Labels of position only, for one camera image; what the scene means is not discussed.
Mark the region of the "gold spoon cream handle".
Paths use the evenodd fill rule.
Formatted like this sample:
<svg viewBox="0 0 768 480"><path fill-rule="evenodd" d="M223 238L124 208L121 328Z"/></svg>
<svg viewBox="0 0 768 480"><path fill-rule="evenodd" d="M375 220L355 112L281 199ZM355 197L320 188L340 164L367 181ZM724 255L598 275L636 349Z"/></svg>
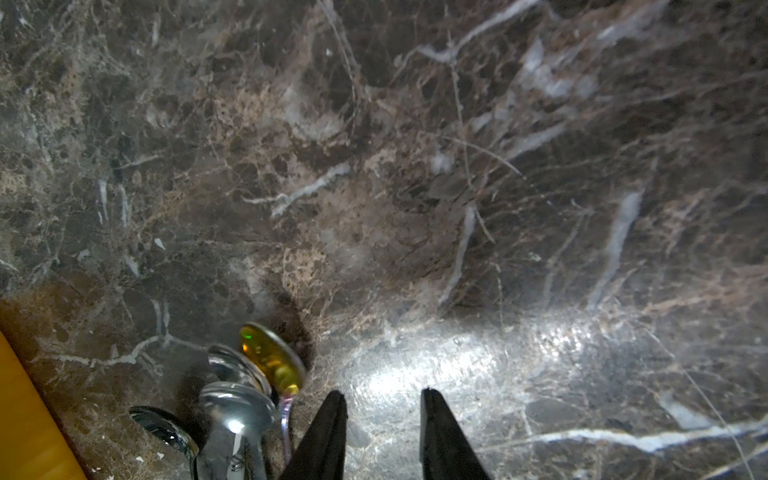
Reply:
<svg viewBox="0 0 768 480"><path fill-rule="evenodd" d="M294 350L276 333L257 323L247 323L240 329L242 350L265 375L277 391L280 431L285 465L293 456L290 417L293 403L303 389L307 371Z"/></svg>

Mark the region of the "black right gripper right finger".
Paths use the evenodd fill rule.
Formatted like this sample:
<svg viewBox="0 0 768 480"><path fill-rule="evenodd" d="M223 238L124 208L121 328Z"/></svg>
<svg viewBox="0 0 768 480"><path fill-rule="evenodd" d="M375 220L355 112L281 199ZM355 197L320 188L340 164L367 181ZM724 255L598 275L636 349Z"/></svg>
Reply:
<svg viewBox="0 0 768 480"><path fill-rule="evenodd" d="M419 458L427 480L489 480L443 395L436 389L421 392Z"/></svg>

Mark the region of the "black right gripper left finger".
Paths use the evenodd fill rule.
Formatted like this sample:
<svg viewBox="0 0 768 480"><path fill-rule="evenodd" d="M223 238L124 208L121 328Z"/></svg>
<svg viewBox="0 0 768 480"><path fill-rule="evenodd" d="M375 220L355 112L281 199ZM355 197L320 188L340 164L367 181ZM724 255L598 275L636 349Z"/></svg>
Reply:
<svg viewBox="0 0 768 480"><path fill-rule="evenodd" d="M332 390L313 418L280 480L344 478L348 409L344 395Z"/></svg>

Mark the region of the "yellow storage box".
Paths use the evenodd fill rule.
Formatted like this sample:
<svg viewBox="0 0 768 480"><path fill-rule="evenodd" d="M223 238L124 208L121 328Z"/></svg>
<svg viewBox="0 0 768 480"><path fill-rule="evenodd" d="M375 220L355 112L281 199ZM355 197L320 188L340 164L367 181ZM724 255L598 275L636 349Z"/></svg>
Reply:
<svg viewBox="0 0 768 480"><path fill-rule="evenodd" d="M80 464L10 344L1 339L1 477L85 480Z"/></svg>

